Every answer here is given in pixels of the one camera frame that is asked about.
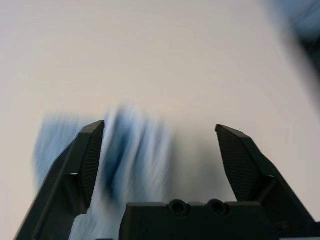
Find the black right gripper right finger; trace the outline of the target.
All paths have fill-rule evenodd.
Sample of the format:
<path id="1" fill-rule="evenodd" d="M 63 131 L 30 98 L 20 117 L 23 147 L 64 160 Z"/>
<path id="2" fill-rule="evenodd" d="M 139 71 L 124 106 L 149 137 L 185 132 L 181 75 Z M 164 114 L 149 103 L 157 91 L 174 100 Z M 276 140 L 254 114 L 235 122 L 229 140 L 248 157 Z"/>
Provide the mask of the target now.
<path id="1" fill-rule="evenodd" d="M 216 125 L 223 166 L 240 202 L 258 202 L 274 224 L 314 226 L 315 220 L 284 177 L 243 132 Z"/>

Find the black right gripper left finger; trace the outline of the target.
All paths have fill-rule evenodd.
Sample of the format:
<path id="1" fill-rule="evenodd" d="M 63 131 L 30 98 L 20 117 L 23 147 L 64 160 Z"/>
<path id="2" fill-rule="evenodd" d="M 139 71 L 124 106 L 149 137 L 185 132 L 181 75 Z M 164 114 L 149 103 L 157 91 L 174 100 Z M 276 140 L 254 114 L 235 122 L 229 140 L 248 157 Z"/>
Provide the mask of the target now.
<path id="1" fill-rule="evenodd" d="M 55 160 L 15 239 L 69 239 L 75 218 L 91 206 L 104 128 L 102 120 L 83 127 Z"/>

